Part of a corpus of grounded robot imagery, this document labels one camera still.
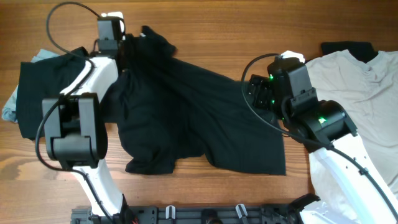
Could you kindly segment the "black t-shirt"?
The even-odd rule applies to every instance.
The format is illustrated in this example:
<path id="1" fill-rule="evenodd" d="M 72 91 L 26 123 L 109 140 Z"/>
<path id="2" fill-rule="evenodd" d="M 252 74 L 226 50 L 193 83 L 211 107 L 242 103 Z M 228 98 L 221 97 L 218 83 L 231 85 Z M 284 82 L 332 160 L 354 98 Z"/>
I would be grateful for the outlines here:
<path id="1" fill-rule="evenodd" d="M 177 49 L 150 27 L 123 42 L 123 70 L 101 102 L 118 127 L 132 174 L 171 174 L 177 160 L 205 156 L 217 168 L 285 175 L 276 117 L 253 113 L 241 84 L 175 58 Z"/>

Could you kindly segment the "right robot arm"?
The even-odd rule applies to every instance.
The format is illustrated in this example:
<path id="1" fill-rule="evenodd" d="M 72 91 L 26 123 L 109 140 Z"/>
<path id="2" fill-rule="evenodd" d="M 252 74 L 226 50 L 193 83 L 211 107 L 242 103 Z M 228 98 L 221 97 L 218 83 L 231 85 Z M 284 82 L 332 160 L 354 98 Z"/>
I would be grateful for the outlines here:
<path id="1" fill-rule="evenodd" d="M 361 223 L 397 223 L 397 199 L 371 162 L 357 127 L 335 101 L 318 100 L 302 59 L 271 54 L 268 77 L 241 75 L 246 104 L 269 110 L 283 122 L 286 134 L 303 144 L 333 179 Z"/>

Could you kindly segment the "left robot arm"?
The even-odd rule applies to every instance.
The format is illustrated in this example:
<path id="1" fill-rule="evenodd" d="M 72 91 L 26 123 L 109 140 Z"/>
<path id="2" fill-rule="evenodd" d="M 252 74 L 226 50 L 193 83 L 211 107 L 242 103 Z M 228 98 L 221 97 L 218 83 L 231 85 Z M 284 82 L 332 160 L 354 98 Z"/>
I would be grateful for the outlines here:
<path id="1" fill-rule="evenodd" d="M 87 223 L 129 223 L 132 212 L 123 193 L 111 177 L 105 157 L 108 135 L 100 104 L 118 79 L 120 48 L 125 39 L 121 12 L 103 13 L 97 18 L 98 50 L 85 58 L 85 67 L 57 98 L 42 101 L 44 133 L 48 157 L 79 181 L 91 207 Z"/>

